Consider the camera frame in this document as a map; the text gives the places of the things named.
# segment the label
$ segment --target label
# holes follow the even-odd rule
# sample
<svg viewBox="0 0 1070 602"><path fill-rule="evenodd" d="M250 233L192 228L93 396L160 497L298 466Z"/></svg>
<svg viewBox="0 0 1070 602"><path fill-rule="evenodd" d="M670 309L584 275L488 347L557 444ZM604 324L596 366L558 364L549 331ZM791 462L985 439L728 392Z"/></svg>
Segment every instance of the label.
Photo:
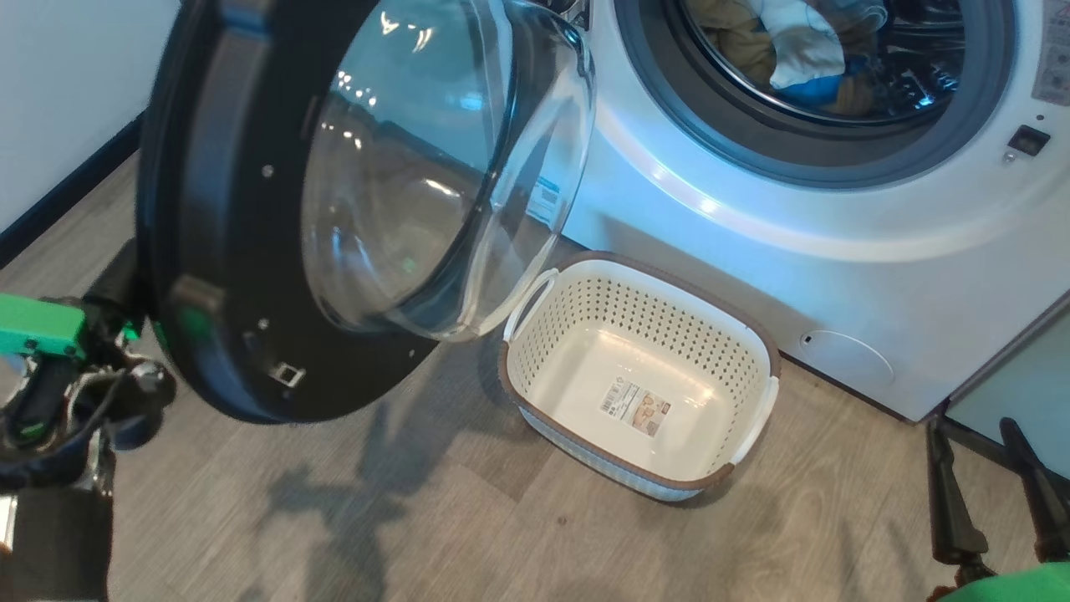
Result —
<svg viewBox="0 0 1070 602"><path fill-rule="evenodd" d="M658 434L669 416L669 402L620 376L602 398L600 410L649 437Z"/></svg>
<svg viewBox="0 0 1070 602"><path fill-rule="evenodd" d="M1070 0L1044 0L1044 34L1033 97L1070 106Z"/></svg>
<svg viewBox="0 0 1070 602"><path fill-rule="evenodd" d="M528 201L528 214L549 226L557 214L560 198L561 187L539 175L535 187L532 188L532 197Z"/></svg>

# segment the front-loading washing machine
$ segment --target front-loading washing machine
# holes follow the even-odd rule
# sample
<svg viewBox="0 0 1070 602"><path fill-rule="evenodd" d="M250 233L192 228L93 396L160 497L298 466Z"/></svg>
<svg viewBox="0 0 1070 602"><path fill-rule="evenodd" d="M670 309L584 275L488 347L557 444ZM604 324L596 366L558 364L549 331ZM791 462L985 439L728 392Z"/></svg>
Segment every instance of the front-loading washing machine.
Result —
<svg viewBox="0 0 1070 602"><path fill-rule="evenodd" d="M1070 289L1070 2L858 3L861 35L824 13L845 64L822 97L770 86L760 2L592 0L565 234L715 290L919 420Z"/></svg>
<svg viewBox="0 0 1070 602"><path fill-rule="evenodd" d="M824 97L769 87L761 10L792 1L566 3L586 33L516 1L185 2L137 219L177 368L246 420L346 414L493 330L564 231L922 418L1070 288L1067 3L808 0L868 11L850 52L807 13ZM756 6L765 72L718 3Z"/></svg>

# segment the wooden floor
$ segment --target wooden floor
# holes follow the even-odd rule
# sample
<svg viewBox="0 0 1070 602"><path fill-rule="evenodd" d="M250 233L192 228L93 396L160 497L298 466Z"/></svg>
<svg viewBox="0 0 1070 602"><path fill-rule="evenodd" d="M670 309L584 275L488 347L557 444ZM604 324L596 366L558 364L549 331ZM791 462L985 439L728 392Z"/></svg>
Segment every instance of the wooden floor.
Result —
<svg viewBox="0 0 1070 602"><path fill-rule="evenodd" d="M135 168L0 290L82 292L133 233ZM920 601L950 583L930 557L920 428L788 364L728 487L668 507L529 429L496 346L440 346L383 400L315 427L240 425L182 388L159 437L119 461L112 600ZM990 564L1030 566L1019 480L957 453Z"/></svg>

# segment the white wall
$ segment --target white wall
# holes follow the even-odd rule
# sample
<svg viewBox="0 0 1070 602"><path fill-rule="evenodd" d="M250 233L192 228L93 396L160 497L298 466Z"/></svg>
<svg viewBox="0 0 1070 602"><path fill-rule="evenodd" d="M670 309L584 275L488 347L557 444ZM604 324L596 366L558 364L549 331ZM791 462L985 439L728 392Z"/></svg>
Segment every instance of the white wall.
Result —
<svg viewBox="0 0 1070 602"><path fill-rule="evenodd" d="M148 104L179 0L0 0L0 231Z"/></svg>

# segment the laundry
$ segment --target laundry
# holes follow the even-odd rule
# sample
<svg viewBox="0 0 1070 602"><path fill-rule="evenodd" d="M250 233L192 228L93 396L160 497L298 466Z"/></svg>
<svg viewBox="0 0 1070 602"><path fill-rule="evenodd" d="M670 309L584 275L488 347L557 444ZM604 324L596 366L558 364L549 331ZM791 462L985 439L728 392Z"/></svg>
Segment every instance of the laundry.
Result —
<svg viewBox="0 0 1070 602"><path fill-rule="evenodd" d="M805 0L748 0L773 36L777 68L769 78L775 90L822 77L843 75L843 47L836 30Z"/></svg>
<svg viewBox="0 0 1070 602"><path fill-rule="evenodd" d="M822 30L820 60L811 48L789 34L775 43L761 11L776 20L788 0L690 0L696 24L709 43L759 91L796 105L843 115L865 115L873 107L873 80L868 57L876 49L874 32L887 22L882 0L790 0L794 10ZM780 18L781 29L784 18ZM779 70L779 79L775 74Z"/></svg>
<svg viewBox="0 0 1070 602"><path fill-rule="evenodd" d="M689 7L714 48L760 89L768 89L777 53L747 0L689 0Z"/></svg>

